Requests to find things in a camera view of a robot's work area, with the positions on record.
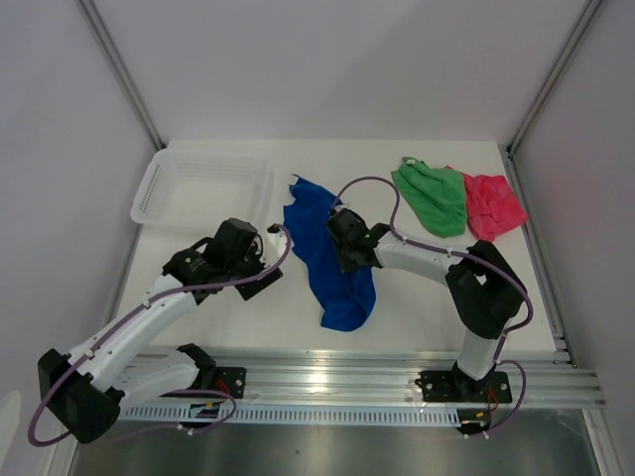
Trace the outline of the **blue towel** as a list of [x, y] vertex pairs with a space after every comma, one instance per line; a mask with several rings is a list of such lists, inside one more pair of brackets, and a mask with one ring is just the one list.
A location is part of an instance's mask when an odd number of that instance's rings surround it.
[[293, 202], [283, 207], [284, 226], [293, 240], [293, 252], [306, 265], [309, 286], [322, 308], [320, 325], [351, 332], [361, 327], [376, 303], [372, 272], [362, 268], [344, 273], [325, 224], [335, 195], [305, 178], [293, 175], [289, 184]]

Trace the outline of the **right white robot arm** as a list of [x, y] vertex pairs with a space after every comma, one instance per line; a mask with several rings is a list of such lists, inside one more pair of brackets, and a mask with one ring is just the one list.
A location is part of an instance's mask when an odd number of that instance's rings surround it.
[[400, 235], [393, 225], [368, 227], [348, 208], [329, 213], [325, 225], [343, 272], [361, 268], [394, 269], [447, 287], [465, 337], [449, 371], [423, 371], [417, 380], [428, 402], [477, 403], [494, 396], [507, 382], [496, 370], [509, 332], [508, 322], [524, 306], [526, 322], [534, 307], [524, 284], [498, 249], [479, 240], [453, 250]]

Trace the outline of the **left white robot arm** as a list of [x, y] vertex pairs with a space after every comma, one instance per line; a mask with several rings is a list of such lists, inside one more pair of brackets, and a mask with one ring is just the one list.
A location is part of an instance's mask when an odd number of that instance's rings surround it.
[[[236, 398], [216, 380], [214, 359], [195, 344], [133, 368], [132, 360], [167, 327], [227, 288], [250, 299], [281, 278], [292, 237], [282, 224], [261, 234], [229, 218], [212, 237], [175, 253], [128, 312], [66, 353], [47, 351], [38, 361], [41, 400], [28, 426], [29, 442], [46, 447], [73, 436], [86, 444], [104, 435], [130, 408], [158, 397], [204, 397], [214, 403]], [[50, 412], [65, 429], [49, 440], [37, 425]]]

